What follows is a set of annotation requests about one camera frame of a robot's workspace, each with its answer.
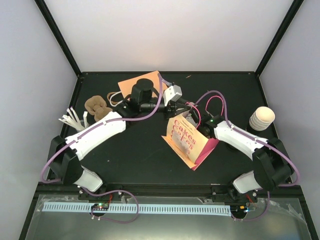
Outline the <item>cream cakes paper bag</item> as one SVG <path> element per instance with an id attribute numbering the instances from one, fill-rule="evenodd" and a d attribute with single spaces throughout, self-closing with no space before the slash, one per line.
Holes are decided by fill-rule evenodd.
<path id="1" fill-rule="evenodd" d="M 187 102 L 186 105 L 191 107 L 193 114 L 186 112 L 170 118 L 163 139 L 195 171 L 216 148 L 219 140 L 200 133 L 200 126 L 191 120 L 192 116 L 198 117 L 200 112 L 193 102 Z"/>

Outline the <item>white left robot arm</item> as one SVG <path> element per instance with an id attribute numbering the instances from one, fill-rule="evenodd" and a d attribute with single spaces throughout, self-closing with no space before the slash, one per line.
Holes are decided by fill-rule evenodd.
<path id="1" fill-rule="evenodd" d="M 101 120 L 66 138 L 55 137 L 50 144 L 52 156 L 45 165 L 55 174 L 53 182 L 77 185 L 87 189 L 95 199 L 103 199 L 107 186 L 97 173 L 85 168 L 81 160 L 98 145 L 124 132 L 133 122 L 146 120 L 157 112 L 169 119 L 191 109 L 181 98 L 182 90 L 178 85 L 164 89 L 164 79 L 160 76 L 158 81 L 159 89 L 155 89 L 151 80 L 138 79 L 123 101 Z"/>

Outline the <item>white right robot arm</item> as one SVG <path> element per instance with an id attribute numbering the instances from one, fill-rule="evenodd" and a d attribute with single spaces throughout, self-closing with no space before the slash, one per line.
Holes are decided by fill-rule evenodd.
<path id="1" fill-rule="evenodd" d="M 252 160 L 253 170 L 237 177 L 228 187 L 228 198 L 240 201 L 247 192 L 263 189 L 273 191 L 283 186 L 295 173 L 284 144 L 278 138 L 266 139 L 249 133 L 221 115 L 207 114 L 197 121 L 198 130 L 205 137 L 232 146 Z"/>

